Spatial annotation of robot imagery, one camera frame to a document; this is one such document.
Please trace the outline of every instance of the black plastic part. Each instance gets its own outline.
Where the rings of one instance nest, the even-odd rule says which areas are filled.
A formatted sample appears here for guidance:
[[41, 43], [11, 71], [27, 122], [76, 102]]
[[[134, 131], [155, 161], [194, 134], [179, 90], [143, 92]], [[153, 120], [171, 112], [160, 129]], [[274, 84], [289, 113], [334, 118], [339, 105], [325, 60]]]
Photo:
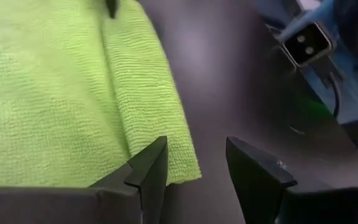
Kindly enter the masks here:
[[286, 191], [278, 223], [282, 224], [356, 224], [358, 189], [330, 190], [296, 194]]
[[168, 175], [167, 137], [157, 138], [128, 164], [135, 172], [127, 177], [125, 183], [140, 187], [143, 223], [158, 223]]
[[168, 170], [160, 137], [85, 189], [0, 188], [0, 223], [158, 223]]
[[283, 41], [288, 54], [298, 66], [304, 67], [319, 55], [332, 50], [333, 44], [320, 27], [316, 22], [311, 22]]
[[115, 18], [118, 9], [118, 0], [106, 0], [106, 6], [110, 17]]
[[227, 139], [226, 157], [247, 224], [358, 224], [358, 187], [292, 175], [279, 159], [236, 138]]
[[246, 223], [274, 223], [283, 189], [296, 184], [282, 161], [233, 137], [226, 158]]

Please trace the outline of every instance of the microfiber cloth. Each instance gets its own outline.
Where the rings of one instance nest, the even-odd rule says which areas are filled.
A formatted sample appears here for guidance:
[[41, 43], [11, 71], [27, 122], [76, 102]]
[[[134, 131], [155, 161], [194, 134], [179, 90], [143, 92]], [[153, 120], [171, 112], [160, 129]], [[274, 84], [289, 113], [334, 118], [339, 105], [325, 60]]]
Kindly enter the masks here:
[[158, 136], [168, 184], [200, 177], [167, 59], [140, 4], [0, 0], [0, 185], [87, 187]]

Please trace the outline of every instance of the towel fold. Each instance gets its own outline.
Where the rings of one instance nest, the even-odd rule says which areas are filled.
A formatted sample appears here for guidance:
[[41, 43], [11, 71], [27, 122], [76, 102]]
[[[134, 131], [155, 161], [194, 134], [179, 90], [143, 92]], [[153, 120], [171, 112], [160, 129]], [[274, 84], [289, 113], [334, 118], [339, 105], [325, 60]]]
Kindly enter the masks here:
[[163, 135], [168, 184], [200, 177], [153, 27], [118, 6], [0, 0], [0, 185], [86, 187]]

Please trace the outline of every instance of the cord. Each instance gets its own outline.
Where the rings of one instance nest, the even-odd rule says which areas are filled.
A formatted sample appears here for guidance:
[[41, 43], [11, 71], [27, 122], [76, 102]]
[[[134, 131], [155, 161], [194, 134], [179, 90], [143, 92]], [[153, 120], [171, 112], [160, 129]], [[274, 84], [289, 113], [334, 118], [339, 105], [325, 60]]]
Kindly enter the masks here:
[[339, 85], [334, 78], [334, 74], [332, 72], [329, 73], [328, 81], [333, 86], [334, 95], [335, 95], [335, 108], [334, 108], [334, 117], [337, 118], [339, 115], [339, 111], [341, 110], [342, 106], [342, 96], [341, 90], [339, 89]]

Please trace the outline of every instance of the dark glossy panel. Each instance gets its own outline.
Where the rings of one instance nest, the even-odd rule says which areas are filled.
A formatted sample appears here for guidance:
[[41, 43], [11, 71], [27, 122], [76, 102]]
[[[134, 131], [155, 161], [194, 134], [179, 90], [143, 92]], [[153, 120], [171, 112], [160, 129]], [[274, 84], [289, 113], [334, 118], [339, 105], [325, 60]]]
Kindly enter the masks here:
[[244, 223], [227, 169], [227, 136], [269, 151], [301, 175], [358, 185], [358, 151], [324, 107], [306, 101], [312, 92], [290, 72], [249, 2], [140, 2], [170, 61], [203, 173], [167, 188], [162, 223]]

